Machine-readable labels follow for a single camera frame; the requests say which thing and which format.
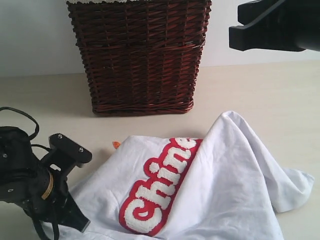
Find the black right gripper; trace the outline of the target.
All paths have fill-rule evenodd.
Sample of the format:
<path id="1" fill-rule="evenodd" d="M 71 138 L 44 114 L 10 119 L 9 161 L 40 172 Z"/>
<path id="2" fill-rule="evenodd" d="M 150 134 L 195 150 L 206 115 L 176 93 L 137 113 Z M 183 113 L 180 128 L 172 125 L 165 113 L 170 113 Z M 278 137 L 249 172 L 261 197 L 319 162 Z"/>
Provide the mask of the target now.
<path id="1" fill-rule="evenodd" d="M 228 30 L 231 49 L 320 50 L 318 0 L 252 0 L 237 7 L 237 20 L 241 25 Z"/>

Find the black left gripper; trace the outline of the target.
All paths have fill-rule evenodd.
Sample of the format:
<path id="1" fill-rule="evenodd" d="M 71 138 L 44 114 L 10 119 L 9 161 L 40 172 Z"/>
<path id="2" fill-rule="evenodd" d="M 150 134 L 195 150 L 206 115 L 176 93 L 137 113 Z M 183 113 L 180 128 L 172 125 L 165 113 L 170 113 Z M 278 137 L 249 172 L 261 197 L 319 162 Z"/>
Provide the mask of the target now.
<path id="1" fill-rule="evenodd" d="M 0 199 L 21 207 L 34 222 L 84 232 L 90 220 L 69 192 L 67 176 L 33 153 L 31 137 L 13 126 L 0 128 Z"/>

